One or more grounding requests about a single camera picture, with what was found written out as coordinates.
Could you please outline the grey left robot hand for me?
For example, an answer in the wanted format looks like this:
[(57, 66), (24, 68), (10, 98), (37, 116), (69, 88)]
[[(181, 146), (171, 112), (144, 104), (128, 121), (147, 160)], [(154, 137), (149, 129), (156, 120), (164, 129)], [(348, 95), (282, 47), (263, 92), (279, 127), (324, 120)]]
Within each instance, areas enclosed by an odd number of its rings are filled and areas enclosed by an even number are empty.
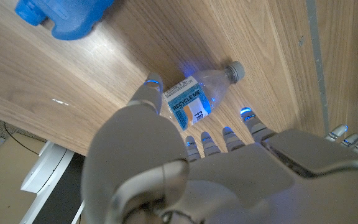
[(162, 87), (150, 74), (94, 136), (81, 180), (88, 223), (358, 223), (358, 153), (243, 112), (254, 143), (225, 128), (228, 151), (204, 137), (198, 159), (160, 115)]

